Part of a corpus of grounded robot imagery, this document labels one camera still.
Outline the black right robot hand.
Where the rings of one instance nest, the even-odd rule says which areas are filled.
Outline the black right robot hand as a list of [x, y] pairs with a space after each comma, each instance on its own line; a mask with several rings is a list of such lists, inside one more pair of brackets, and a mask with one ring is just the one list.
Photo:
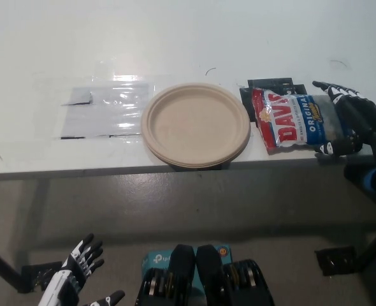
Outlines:
[[334, 104], [338, 118], [352, 131], [340, 140], [326, 142], [315, 151], [327, 156], [345, 156], [359, 152], [369, 145], [376, 160], [376, 104], [360, 92], [342, 85], [313, 81]]

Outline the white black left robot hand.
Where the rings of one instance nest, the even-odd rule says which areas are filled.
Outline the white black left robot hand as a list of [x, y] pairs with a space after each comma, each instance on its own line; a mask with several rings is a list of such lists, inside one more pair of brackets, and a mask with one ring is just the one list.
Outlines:
[[79, 294], [87, 279], [104, 264], [102, 241], [93, 243], [94, 235], [82, 239], [52, 276], [39, 302], [40, 306], [78, 305]]

